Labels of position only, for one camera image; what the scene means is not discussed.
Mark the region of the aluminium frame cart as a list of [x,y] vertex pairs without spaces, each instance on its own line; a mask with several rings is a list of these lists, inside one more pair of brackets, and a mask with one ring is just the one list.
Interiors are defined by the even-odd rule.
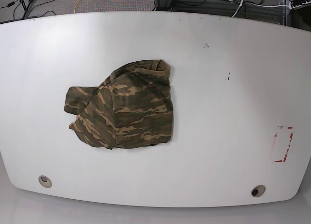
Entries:
[[185,12],[266,21],[291,26],[288,0],[265,4],[265,0],[154,0],[155,11]]

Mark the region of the white power strip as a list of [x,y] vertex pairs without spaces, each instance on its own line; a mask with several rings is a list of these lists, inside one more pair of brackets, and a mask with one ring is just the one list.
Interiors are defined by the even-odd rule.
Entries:
[[304,7],[308,7],[311,5],[311,0],[293,0],[289,4],[289,8],[291,10],[296,10]]

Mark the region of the camouflage T-shirt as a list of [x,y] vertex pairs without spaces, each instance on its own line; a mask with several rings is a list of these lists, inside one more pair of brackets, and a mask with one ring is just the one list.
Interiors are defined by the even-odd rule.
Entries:
[[173,132],[170,66],[142,60],[113,71],[99,86],[68,89],[69,128],[96,148],[134,149],[167,143]]

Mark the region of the red tape rectangle marking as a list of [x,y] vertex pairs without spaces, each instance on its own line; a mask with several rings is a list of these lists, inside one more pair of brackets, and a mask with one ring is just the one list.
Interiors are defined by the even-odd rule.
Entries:
[[294,134],[293,127],[278,126],[272,145],[272,161],[285,162]]

